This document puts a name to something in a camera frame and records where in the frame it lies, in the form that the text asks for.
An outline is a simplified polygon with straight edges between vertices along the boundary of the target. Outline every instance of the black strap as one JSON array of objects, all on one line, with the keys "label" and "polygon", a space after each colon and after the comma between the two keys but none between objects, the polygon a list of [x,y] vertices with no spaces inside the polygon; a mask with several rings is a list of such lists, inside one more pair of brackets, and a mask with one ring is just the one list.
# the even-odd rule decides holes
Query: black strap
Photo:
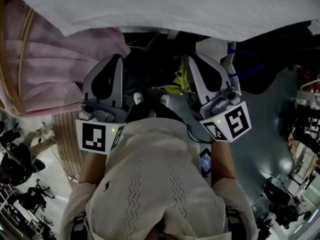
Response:
[{"label": "black strap", "polygon": [[228,218],[228,229],[231,232],[231,238],[237,240],[246,240],[247,233],[245,224],[237,210],[226,208],[226,216]]},{"label": "black strap", "polygon": [[85,227],[86,213],[76,216],[73,220],[73,227],[70,234],[70,240],[87,240],[88,231]]}]

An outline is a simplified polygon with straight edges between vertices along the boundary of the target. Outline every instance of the equipment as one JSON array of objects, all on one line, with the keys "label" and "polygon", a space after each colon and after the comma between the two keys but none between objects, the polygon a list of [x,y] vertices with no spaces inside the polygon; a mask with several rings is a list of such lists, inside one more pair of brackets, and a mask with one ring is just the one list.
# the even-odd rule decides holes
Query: equipment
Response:
[{"label": "equipment", "polygon": [[[231,86],[226,70],[214,59],[193,53],[184,57],[196,100],[194,117],[210,135],[232,142],[251,129],[248,109]],[[80,119],[76,120],[81,150],[108,154],[119,142],[128,111],[124,101],[124,60],[115,54],[98,63],[83,84]]]}]

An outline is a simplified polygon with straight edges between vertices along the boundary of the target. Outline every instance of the sleeve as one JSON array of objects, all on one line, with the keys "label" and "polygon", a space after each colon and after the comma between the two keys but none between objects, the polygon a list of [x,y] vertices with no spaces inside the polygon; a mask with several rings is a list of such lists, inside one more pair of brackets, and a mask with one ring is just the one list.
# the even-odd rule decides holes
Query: sleeve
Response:
[{"label": "sleeve", "polygon": [[258,239],[258,228],[254,214],[249,205],[246,193],[237,181],[232,178],[223,178],[219,180],[212,189],[217,195],[223,198],[226,207],[236,210],[239,213],[245,227],[246,239]]},{"label": "sleeve", "polygon": [[76,216],[86,212],[86,205],[96,190],[90,183],[80,183],[72,189],[68,204],[63,212],[60,224],[59,239],[70,239],[70,233]]}]

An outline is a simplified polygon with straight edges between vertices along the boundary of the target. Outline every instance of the white shirt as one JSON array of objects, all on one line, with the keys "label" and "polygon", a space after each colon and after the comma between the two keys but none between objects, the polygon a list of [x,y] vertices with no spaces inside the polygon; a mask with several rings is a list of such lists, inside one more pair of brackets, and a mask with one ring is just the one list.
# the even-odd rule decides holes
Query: white shirt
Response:
[{"label": "white shirt", "polygon": [[224,232],[227,205],[240,213],[247,239],[257,238],[245,193],[227,178],[211,189],[200,174],[199,145],[189,139],[183,123],[147,118],[127,124],[122,136],[108,155],[99,186],[82,183],[72,190],[62,236],[70,234],[68,223],[86,211],[94,240],[144,240],[162,218],[164,232],[181,240],[229,240],[231,233]]}]

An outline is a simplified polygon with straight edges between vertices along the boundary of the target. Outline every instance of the white floor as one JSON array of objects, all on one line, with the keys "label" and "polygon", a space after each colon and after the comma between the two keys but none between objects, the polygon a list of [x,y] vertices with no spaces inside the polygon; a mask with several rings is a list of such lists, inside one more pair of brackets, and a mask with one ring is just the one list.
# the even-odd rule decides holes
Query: white floor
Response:
[{"label": "white floor", "polygon": [[[28,132],[35,131],[39,128],[41,122],[45,122],[47,128],[52,126],[51,116],[42,116],[34,118],[23,118],[19,121],[19,127],[23,130],[26,135]],[[33,145],[37,144],[38,140],[34,140]],[[37,179],[40,179],[40,185],[42,187],[50,187],[47,192],[49,195],[55,196],[55,199],[45,197],[46,208],[45,212],[38,209],[35,216],[41,220],[41,215],[45,216],[47,220],[53,222],[51,227],[52,232],[57,234],[59,232],[60,222],[62,219],[63,211],[68,203],[68,198],[71,192],[71,187],[68,183],[66,174],[59,160],[59,153],[57,145],[47,149],[38,156],[38,159],[45,163],[45,169],[34,173],[31,178],[24,184],[17,188],[23,193],[27,192],[29,187],[36,186]]]}]

